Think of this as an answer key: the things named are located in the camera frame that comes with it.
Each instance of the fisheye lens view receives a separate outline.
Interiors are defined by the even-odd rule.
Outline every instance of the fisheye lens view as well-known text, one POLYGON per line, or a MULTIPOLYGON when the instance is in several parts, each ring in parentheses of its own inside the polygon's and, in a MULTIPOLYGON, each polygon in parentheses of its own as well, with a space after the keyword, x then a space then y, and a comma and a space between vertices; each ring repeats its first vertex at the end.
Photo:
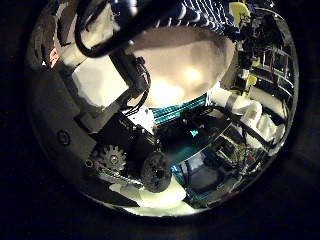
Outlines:
POLYGON ((271 0, 50 0, 24 76, 56 171, 148 217, 196 215, 247 189, 286 144, 299 91, 271 0))

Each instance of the bolt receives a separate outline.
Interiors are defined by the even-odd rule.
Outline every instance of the bolt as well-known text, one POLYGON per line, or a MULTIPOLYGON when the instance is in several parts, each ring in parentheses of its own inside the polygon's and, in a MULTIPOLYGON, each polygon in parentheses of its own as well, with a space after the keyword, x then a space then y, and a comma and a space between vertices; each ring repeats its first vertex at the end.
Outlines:
POLYGON ((110 161, 112 164, 117 164, 118 163, 118 157, 115 155, 112 155, 110 158, 110 161))

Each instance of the teal light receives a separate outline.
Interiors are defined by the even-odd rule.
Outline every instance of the teal light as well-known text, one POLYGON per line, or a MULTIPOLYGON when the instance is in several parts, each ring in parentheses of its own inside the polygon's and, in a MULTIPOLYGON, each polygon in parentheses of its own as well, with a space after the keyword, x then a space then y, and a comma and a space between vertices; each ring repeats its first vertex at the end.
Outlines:
POLYGON ((190 133, 191 133, 192 137, 195 137, 199 134, 198 130, 192 130, 192 131, 190 131, 190 133))

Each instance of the bright light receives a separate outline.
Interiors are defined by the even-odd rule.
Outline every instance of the bright light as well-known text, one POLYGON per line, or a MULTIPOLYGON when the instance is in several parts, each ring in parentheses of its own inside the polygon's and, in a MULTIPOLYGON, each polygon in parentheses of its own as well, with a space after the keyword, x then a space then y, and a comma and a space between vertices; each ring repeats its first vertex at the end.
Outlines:
POLYGON ((152 80, 149 94, 152 105, 157 107, 175 105, 177 102, 182 101, 184 95, 185 91, 183 88, 172 85, 163 78, 155 78, 152 80))
POLYGON ((184 72, 184 75, 188 83, 196 83, 202 79, 200 71, 194 68, 187 68, 187 70, 184 72))

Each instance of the screw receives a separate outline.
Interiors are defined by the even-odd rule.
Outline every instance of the screw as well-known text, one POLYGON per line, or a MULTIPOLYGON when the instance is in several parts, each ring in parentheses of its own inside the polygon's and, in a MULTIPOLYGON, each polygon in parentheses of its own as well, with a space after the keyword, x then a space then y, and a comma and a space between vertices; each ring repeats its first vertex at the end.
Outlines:
POLYGON ((70 138, 69 134, 66 131, 60 130, 57 133, 57 138, 58 138, 58 142, 62 146, 69 146, 70 143, 71 143, 71 138, 70 138))

